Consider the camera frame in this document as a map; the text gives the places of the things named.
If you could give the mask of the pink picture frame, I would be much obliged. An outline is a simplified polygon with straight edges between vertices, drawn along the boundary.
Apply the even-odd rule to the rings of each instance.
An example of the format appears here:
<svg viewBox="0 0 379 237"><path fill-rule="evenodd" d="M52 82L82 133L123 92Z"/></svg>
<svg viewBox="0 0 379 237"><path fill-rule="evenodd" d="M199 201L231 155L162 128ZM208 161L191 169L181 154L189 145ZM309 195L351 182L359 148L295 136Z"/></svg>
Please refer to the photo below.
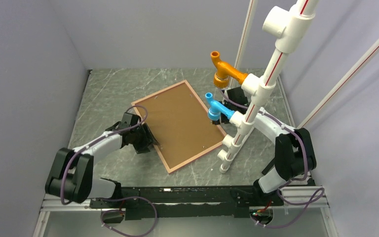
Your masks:
<svg viewBox="0 0 379 237"><path fill-rule="evenodd" d="M172 173L213 151L222 144L226 132L208 119L208 109L187 80L131 103L144 116L158 144L165 169Z"/></svg>

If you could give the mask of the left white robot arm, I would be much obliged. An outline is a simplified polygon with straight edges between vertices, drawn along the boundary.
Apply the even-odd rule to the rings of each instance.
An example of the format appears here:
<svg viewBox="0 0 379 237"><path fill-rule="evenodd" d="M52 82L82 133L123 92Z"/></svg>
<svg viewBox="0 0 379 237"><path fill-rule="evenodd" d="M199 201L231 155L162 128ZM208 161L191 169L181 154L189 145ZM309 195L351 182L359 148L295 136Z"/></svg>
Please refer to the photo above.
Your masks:
<svg viewBox="0 0 379 237"><path fill-rule="evenodd" d="M137 154L158 145L145 119L125 112L120 121L105 129L96 139L73 149L56 152L45 183L45 193L59 197L63 205L101 199L107 206L118 206L123 198L121 184L108 178L94 177L94 164L125 146Z"/></svg>

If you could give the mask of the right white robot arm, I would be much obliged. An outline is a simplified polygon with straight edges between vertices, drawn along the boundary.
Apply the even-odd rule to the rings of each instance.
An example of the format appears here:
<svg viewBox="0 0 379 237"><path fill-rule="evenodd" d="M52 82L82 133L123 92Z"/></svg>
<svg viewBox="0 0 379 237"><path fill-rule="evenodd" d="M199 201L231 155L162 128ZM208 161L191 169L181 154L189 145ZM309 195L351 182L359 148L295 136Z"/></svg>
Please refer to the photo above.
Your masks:
<svg viewBox="0 0 379 237"><path fill-rule="evenodd" d="M263 176L253 184L252 198L256 204L266 204L271 199L271 193L291 181L305 180L308 172L317 167L311 136L305 128L295 129L272 116L263 107L252 114L252 122L247 122L244 114L232 111L214 100L212 93L206 93L205 98L210 106L210 120L218 121L221 116L225 116L237 128L235 137L226 135L223 139L228 150L218 153L223 162L220 168L222 173L229 169L243 142L254 129L264 134L275 146L273 160L263 170Z"/></svg>

